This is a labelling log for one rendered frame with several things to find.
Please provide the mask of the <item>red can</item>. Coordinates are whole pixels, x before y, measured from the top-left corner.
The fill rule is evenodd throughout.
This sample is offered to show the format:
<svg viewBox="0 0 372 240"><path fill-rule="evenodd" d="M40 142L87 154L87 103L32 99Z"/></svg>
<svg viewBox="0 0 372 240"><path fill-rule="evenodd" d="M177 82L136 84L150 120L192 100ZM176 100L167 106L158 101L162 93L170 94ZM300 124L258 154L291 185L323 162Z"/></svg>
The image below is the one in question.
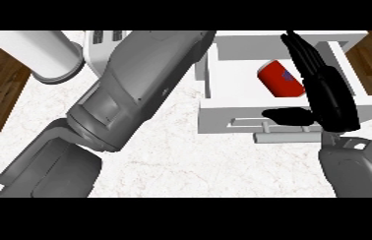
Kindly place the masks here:
<svg viewBox="0 0 372 240"><path fill-rule="evenodd" d="M257 70L257 78L274 97L298 97L305 88L277 60L270 60Z"/></svg>

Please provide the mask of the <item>white appliance with dark marks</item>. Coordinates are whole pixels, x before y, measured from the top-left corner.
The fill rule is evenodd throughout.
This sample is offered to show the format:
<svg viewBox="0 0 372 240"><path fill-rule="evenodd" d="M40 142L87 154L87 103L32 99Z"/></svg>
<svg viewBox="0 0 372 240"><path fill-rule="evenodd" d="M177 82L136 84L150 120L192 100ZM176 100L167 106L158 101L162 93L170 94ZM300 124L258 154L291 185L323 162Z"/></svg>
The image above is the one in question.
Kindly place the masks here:
<svg viewBox="0 0 372 240"><path fill-rule="evenodd" d="M124 30L87 30L84 32L83 56L97 77L103 75L111 54L125 37Z"/></svg>

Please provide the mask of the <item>white cylinder with grey rim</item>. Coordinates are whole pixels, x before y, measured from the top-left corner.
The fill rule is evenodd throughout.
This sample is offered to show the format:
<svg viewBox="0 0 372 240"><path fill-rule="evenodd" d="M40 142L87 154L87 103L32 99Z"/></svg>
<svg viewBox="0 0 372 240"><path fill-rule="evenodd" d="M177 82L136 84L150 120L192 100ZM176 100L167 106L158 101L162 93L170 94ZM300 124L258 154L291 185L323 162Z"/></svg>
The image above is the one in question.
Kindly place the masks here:
<svg viewBox="0 0 372 240"><path fill-rule="evenodd" d="M0 48L43 84L66 82L84 67L83 47L60 30L0 30Z"/></svg>

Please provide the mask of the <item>white cabinet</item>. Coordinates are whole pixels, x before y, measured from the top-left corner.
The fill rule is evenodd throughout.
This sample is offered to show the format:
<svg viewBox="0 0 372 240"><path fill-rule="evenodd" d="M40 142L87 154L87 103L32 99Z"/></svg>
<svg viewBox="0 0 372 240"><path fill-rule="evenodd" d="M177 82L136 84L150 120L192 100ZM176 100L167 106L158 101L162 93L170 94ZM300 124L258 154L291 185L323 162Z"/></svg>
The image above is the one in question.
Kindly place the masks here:
<svg viewBox="0 0 372 240"><path fill-rule="evenodd" d="M215 35L221 60L288 59L289 52L282 42L282 30L220 30ZM295 34L311 46L336 41L344 52L367 35L366 30L297 30Z"/></svg>

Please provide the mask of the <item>white open drawer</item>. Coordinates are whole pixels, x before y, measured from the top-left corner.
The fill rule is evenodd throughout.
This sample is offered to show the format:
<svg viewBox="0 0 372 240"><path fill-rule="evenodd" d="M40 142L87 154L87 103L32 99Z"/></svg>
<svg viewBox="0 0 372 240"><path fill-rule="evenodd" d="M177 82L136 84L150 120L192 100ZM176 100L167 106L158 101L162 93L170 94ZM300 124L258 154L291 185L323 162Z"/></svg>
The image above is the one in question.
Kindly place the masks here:
<svg viewBox="0 0 372 240"><path fill-rule="evenodd" d="M335 62L338 73L344 75L357 106L372 106L372 96L366 93L336 41L322 41L316 45L325 62ZM257 78L264 60L221 60L220 47L208 50L210 97L201 101L205 108L214 107L291 107L308 106L307 96L274 97Z"/></svg>

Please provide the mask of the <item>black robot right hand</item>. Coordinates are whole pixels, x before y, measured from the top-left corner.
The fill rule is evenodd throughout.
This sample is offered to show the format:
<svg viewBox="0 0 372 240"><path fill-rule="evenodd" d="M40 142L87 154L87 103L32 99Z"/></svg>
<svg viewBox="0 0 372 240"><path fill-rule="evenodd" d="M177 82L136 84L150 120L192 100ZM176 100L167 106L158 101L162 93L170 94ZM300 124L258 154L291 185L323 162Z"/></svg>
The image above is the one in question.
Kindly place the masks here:
<svg viewBox="0 0 372 240"><path fill-rule="evenodd" d="M359 130L356 103L341 74L326 64L316 48L291 30L280 35L280 39L301 73L311 109L266 109L261 115L277 125L310 126L319 123L328 132L344 133Z"/></svg>

